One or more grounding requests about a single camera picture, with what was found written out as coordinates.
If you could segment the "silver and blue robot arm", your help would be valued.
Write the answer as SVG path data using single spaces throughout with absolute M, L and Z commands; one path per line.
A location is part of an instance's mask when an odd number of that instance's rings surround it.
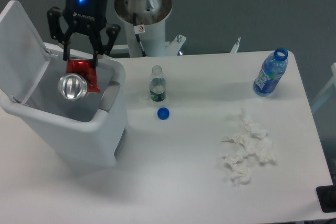
M 106 18 L 108 0 L 66 0 L 64 9 L 47 12 L 50 36 L 63 48 L 63 60 L 70 58 L 73 34 L 87 36 L 93 48 L 92 62 L 109 55 L 121 27 Z M 117 16 L 124 23 L 130 57 L 166 55 L 166 19 L 172 0 L 114 0 Z

